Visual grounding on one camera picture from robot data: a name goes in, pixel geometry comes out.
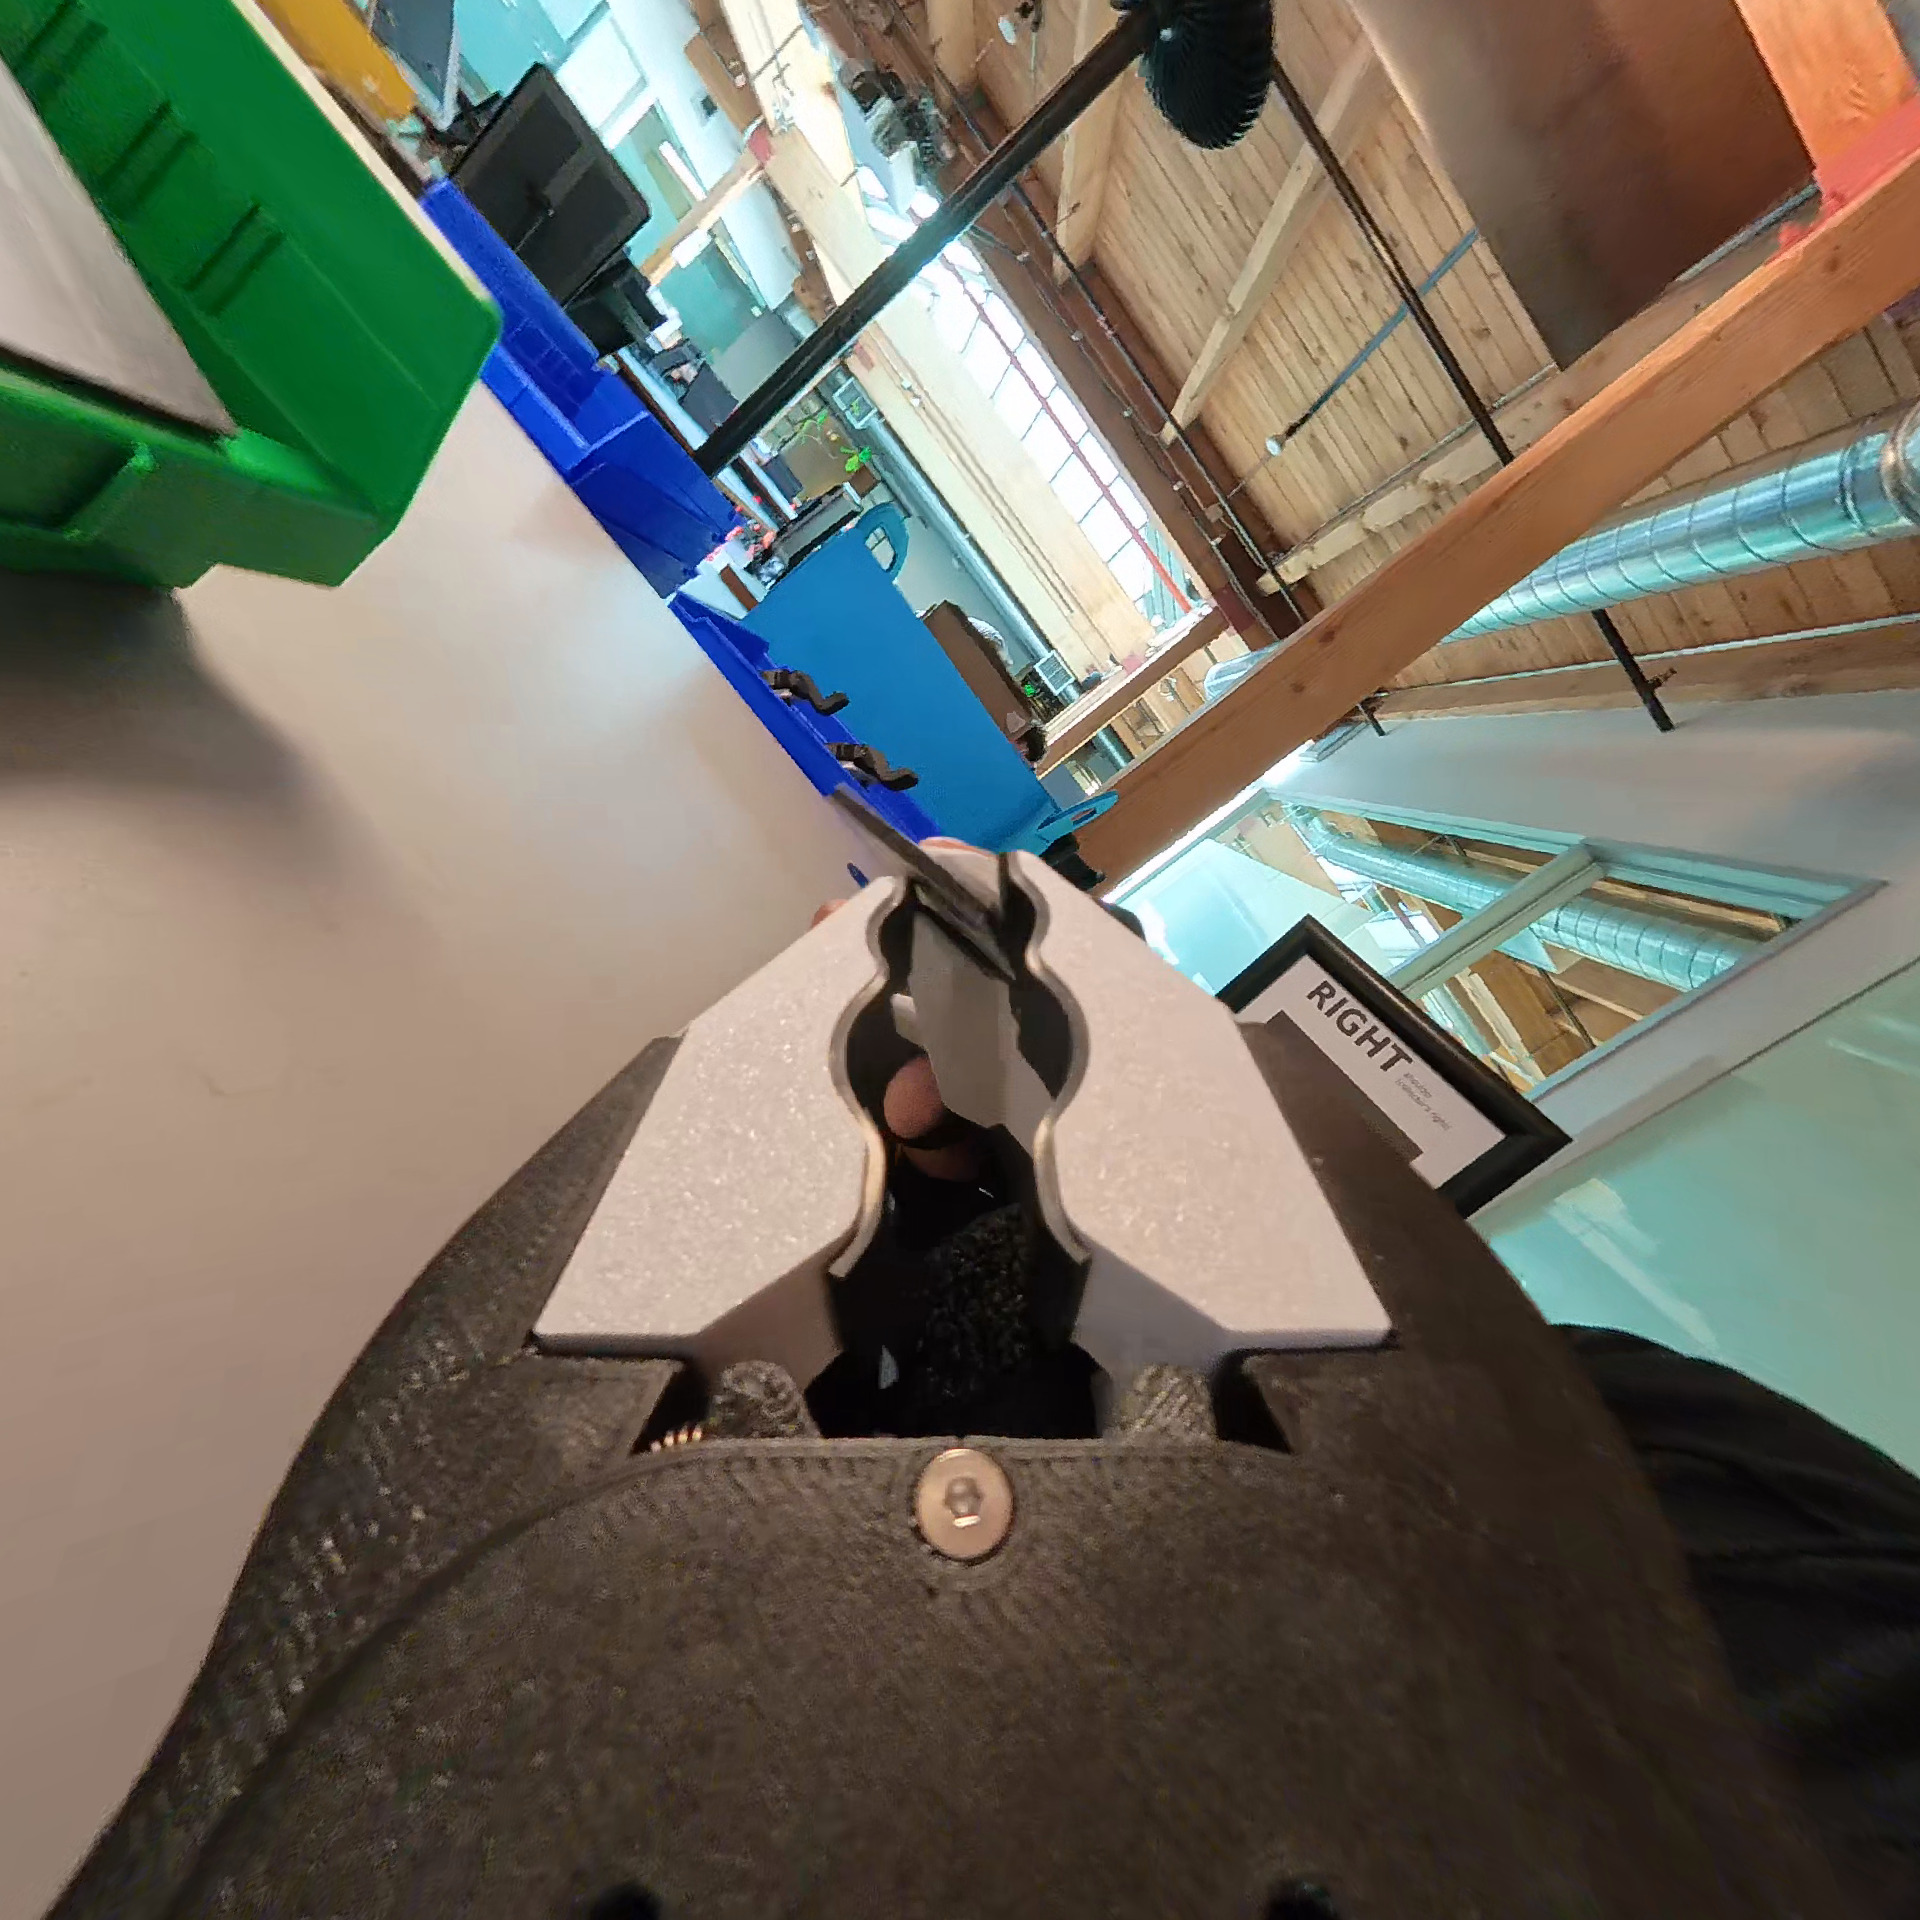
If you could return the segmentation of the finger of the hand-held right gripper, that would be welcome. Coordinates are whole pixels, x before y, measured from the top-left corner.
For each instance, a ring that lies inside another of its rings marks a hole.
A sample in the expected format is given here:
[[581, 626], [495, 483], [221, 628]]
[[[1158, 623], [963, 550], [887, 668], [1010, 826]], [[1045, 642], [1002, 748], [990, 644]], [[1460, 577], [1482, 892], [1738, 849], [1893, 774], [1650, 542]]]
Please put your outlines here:
[[1038, 1130], [1041, 1077], [1022, 1053], [1015, 965], [982, 933], [914, 913], [906, 938], [907, 1036], [945, 1105], [982, 1130]]

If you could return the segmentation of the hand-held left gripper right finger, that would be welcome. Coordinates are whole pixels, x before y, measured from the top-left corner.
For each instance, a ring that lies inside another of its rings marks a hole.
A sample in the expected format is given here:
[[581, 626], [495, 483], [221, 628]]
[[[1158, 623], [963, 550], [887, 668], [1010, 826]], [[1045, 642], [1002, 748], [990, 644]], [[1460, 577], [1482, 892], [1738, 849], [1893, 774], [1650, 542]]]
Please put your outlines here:
[[1034, 854], [1004, 1121], [1081, 1270], [1073, 1339], [1123, 1382], [1236, 1353], [1366, 1351], [1389, 1319], [1234, 1014]]

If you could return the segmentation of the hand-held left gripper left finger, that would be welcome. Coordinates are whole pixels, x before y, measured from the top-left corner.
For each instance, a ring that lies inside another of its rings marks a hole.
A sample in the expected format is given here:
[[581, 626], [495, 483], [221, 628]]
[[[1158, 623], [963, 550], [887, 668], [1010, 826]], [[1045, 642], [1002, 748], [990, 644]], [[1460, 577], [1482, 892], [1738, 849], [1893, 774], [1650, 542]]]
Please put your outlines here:
[[546, 1353], [819, 1377], [833, 1277], [879, 1226], [885, 1147], [849, 1077], [890, 989], [882, 877], [698, 1014], [532, 1326]]

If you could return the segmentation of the thin dark card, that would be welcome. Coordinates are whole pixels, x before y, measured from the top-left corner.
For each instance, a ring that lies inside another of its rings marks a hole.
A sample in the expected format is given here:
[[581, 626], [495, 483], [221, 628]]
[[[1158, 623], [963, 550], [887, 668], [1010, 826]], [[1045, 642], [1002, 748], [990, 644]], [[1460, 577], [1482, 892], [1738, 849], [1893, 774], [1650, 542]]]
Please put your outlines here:
[[918, 909], [939, 922], [949, 938], [972, 953], [982, 972], [1006, 982], [1017, 979], [1017, 959], [1006, 939], [999, 895], [981, 895], [963, 877], [955, 877], [932, 852], [925, 852], [922, 844], [907, 839], [846, 786], [833, 790], [830, 804], [849, 815], [857, 829], [869, 834], [877, 849], [902, 863]]

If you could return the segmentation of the person's right hand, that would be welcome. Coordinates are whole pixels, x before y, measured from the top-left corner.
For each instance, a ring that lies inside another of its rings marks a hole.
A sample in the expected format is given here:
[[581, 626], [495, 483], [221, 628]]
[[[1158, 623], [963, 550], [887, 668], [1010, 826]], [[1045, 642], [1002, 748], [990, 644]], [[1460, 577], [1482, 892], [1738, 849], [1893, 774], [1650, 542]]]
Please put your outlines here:
[[923, 1050], [914, 1050], [890, 1078], [879, 1098], [879, 1123], [894, 1146], [922, 1154], [957, 1150], [981, 1139], [981, 1127], [946, 1105]]

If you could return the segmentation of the black framed marker sign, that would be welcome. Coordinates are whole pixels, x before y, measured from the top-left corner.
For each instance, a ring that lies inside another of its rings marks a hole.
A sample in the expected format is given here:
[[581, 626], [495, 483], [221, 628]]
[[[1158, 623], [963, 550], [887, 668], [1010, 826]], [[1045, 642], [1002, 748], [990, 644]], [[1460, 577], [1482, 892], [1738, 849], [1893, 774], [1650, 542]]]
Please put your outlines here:
[[1241, 1025], [1303, 1034], [1346, 1077], [1380, 1139], [1462, 1217], [1570, 1146], [1553, 1118], [1319, 918], [1301, 918], [1215, 998]]

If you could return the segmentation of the blue panel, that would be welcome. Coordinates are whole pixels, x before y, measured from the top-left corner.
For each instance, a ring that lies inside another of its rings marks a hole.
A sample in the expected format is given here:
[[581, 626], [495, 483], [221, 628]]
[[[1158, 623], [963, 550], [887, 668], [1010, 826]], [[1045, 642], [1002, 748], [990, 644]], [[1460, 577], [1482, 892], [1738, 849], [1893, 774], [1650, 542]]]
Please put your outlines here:
[[843, 727], [894, 770], [916, 774], [902, 799], [938, 833], [986, 850], [1042, 852], [1073, 821], [907, 606], [895, 586], [902, 554], [901, 510], [869, 510], [788, 569], [745, 626], [774, 665], [849, 695]]

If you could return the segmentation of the blue plastic bin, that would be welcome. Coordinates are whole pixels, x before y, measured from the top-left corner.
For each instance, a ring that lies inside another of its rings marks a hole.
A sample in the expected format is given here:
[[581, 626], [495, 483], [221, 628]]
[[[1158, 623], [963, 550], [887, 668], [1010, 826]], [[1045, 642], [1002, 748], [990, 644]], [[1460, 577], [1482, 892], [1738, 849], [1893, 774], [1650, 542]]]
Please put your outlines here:
[[942, 833], [922, 803], [922, 777], [849, 727], [843, 691], [778, 659], [740, 617], [685, 589], [668, 607], [823, 797], [846, 788], [916, 844]]
[[598, 366], [588, 337], [453, 180], [435, 180], [421, 209], [495, 301], [482, 385], [639, 577], [673, 597], [734, 534], [731, 498], [646, 399]]

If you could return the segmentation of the black monitor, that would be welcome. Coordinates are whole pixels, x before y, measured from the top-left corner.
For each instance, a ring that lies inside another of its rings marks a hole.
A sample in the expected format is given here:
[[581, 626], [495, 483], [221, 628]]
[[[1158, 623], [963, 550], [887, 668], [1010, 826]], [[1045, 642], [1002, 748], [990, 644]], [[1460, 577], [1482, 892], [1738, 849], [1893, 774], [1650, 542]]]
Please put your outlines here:
[[532, 63], [493, 103], [447, 172], [559, 305], [623, 259], [652, 218], [639, 186], [546, 63]]

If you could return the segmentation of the black floor lamp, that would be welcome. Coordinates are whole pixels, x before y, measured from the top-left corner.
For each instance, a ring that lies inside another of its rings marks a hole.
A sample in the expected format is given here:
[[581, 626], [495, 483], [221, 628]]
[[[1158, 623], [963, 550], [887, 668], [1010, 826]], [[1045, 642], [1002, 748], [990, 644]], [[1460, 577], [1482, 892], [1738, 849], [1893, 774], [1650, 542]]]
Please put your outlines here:
[[1139, 69], [1146, 93], [1181, 139], [1225, 151], [1254, 125], [1270, 83], [1273, 7], [1266, 2], [1117, 5], [1113, 29], [950, 191], [918, 229], [815, 326], [701, 443], [693, 460], [716, 476], [838, 362], [953, 241]]

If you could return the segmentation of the green plastic bin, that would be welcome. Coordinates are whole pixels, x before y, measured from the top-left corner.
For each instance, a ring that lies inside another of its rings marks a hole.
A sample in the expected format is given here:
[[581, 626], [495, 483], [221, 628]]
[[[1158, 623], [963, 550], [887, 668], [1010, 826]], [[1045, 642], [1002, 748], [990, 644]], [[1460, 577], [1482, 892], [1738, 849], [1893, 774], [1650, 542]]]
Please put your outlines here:
[[5, 571], [342, 586], [397, 527], [495, 305], [255, 5], [5, 2], [7, 77], [220, 402], [5, 350]]

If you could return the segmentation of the black flat sheet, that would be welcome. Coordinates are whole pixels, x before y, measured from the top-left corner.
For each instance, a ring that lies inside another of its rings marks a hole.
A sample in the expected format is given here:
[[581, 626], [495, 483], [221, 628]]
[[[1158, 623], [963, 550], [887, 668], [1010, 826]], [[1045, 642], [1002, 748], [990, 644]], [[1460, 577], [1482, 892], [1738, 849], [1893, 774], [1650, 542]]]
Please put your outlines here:
[[236, 425], [36, 107], [3, 74], [3, 350], [210, 437]]

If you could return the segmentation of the yellow bin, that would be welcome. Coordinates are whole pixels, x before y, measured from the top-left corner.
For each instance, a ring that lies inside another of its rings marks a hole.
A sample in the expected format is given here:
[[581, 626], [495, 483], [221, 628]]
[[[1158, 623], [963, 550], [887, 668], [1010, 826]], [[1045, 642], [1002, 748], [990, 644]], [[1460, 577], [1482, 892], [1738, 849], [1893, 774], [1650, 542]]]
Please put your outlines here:
[[417, 91], [349, 2], [255, 2], [325, 87], [367, 125], [417, 113]]

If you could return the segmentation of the silver ventilation duct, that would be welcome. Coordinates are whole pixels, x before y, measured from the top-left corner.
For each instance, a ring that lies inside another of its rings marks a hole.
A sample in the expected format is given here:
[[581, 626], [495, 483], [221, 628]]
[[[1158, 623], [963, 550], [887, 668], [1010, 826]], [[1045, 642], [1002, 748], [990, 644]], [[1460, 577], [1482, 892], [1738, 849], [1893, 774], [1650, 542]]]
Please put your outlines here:
[[1623, 510], [1506, 587], [1445, 642], [1842, 557], [1915, 532], [1918, 405], [1910, 402], [1753, 469]]
[[1570, 850], [1530, 868], [1470, 857], [1449, 849], [1399, 849], [1337, 833], [1301, 807], [1289, 826], [1331, 868], [1358, 881], [1443, 906], [1459, 923], [1489, 918], [1506, 926], [1501, 951], [1530, 957], [1556, 949], [1649, 982], [1691, 993], [1761, 953], [1778, 931], [1702, 918], [1679, 906], [1633, 902], [1610, 893], [1599, 861]]

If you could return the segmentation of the wooden post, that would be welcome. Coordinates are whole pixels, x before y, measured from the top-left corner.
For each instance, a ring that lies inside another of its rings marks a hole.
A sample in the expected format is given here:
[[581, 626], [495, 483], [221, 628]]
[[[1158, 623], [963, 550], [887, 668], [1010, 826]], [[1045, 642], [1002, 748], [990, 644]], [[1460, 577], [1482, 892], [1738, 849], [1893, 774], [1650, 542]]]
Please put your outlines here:
[[1915, 279], [1918, 158], [1908, 153], [1129, 769], [1113, 807], [1079, 833], [1087, 863], [1111, 877], [1139, 871], [1753, 399], [1861, 332]]

